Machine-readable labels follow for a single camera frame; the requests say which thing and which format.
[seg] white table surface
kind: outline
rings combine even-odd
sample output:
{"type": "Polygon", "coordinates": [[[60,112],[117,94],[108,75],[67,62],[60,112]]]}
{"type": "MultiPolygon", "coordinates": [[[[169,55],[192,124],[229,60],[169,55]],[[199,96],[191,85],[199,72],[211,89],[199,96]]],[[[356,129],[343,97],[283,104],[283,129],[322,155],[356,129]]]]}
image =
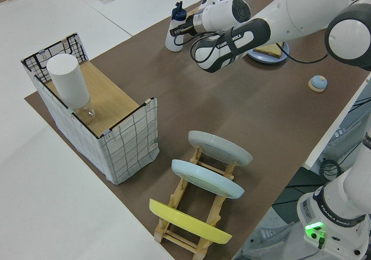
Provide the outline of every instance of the white table surface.
{"type": "MultiPolygon", "coordinates": [[[[0,3],[1,260],[172,259],[24,100],[35,88],[20,60],[75,32],[92,59],[169,17],[178,1],[186,7],[199,0],[0,3]]],[[[353,102],[312,152],[308,167],[353,102]]]]}

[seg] plate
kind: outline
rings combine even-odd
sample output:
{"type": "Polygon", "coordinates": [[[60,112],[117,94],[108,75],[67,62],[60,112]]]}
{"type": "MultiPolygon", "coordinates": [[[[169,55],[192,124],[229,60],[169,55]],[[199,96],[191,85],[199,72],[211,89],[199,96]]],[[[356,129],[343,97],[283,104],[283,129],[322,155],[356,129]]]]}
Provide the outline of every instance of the plate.
{"type": "Polygon", "coordinates": [[[226,177],[187,161],[173,160],[172,170],[179,177],[184,177],[187,182],[220,196],[237,199],[245,192],[226,177]]]}
{"type": "Polygon", "coordinates": [[[239,166],[247,166],[253,160],[252,155],[224,138],[202,131],[189,131],[188,141],[195,148],[200,147],[201,152],[226,164],[235,161],[239,166]]]}
{"type": "MultiPolygon", "coordinates": [[[[283,49],[284,51],[286,51],[287,54],[290,53],[289,45],[286,42],[283,43],[283,49]]],[[[287,58],[287,56],[284,53],[282,53],[281,58],[276,58],[276,57],[272,57],[266,54],[255,52],[253,51],[253,49],[248,51],[248,55],[255,61],[258,61],[260,63],[265,63],[265,64],[279,63],[287,58]]]]}
{"type": "Polygon", "coordinates": [[[150,210],[156,216],[170,222],[171,224],[196,234],[199,237],[210,240],[213,243],[226,244],[232,237],[230,234],[215,228],[206,222],[200,221],[193,216],[187,215],[154,199],[150,199],[150,210]]]}

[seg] white plate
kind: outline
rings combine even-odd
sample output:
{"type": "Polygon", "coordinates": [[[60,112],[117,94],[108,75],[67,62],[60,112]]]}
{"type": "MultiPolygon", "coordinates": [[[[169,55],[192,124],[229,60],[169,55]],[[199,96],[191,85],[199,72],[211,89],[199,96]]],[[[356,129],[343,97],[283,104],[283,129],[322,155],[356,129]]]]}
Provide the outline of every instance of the white plate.
{"type": "Polygon", "coordinates": [[[179,177],[184,176],[187,182],[220,196],[237,199],[245,192],[243,188],[226,177],[187,161],[173,160],[172,170],[179,177]]]}
{"type": "MultiPolygon", "coordinates": [[[[283,49],[287,54],[290,53],[289,46],[286,42],[283,43],[283,49]]],[[[287,58],[287,56],[283,52],[282,52],[282,55],[281,55],[280,58],[276,58],[276,57],[272,57],[272,56],[269,56],[269,55],[266,55],[266,54],[255,52],[252,49],[248,51],[248,55],[252,59],[254,59],[254,60],[256,60],[260,63],[265,63],[265,64],[279,63],[279,62],[281,62],[281,61],[283,61],[287,58]]]]}
{"type": "Polygon", "coordinates": [[[189,131],[188,141],[201,152],[226,164],[235,161],[239,166],[246,166],[253,160],[252,155],[240,146],[216,135],[202,131],[189,131]]]}

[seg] bread slice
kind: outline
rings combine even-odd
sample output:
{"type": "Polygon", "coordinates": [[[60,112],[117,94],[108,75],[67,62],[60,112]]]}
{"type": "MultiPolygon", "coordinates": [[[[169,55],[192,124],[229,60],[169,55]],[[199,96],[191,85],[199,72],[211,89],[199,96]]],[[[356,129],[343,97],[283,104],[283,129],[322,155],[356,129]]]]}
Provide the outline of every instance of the bread slice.
{"type": "MultiPolygon", "coordinates": [[[[279,46],[283,47],[283,42],[278,43],[279,46]]],[[[278,48],[276,44],[259,46],[253,49],[254,52],[266,54],[275,58],[281,58],[282,51],[278,48]]]]}

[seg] light blue plate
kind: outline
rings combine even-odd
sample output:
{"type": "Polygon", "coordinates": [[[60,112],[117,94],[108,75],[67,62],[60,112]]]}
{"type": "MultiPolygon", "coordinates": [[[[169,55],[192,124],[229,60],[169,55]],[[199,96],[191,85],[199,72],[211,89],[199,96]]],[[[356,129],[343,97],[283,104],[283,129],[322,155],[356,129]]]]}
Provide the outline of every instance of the light blue plate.
{"type": "MultiPolygon", "coordinates": [[[[283,49],[287,54],[290,54],[289,45],[287,45],[286,42],[283,43],[283,49]]],[[[276,57],[272,57],[272,56],[269,56],[269,55],[266,55],[266,54],[255,52],[252,49],[248,51],[248,55],[252,59],[254,59],[254,60],[256,60],[260,63],[265,63],[265,64],[279,63],[279,62],[281,62],[281,61],[283,61],[287,58],[287,56],[284,53],[282,53],[281,58],[276,58],[276,57]]]]}
{"type": "Polygon", "coordinates": [[[173,160],[172,170],[179,177],[184,176],[187,182],[220,196],[237,199],[245,192],[226,177],[187,161],[173,160]]]}

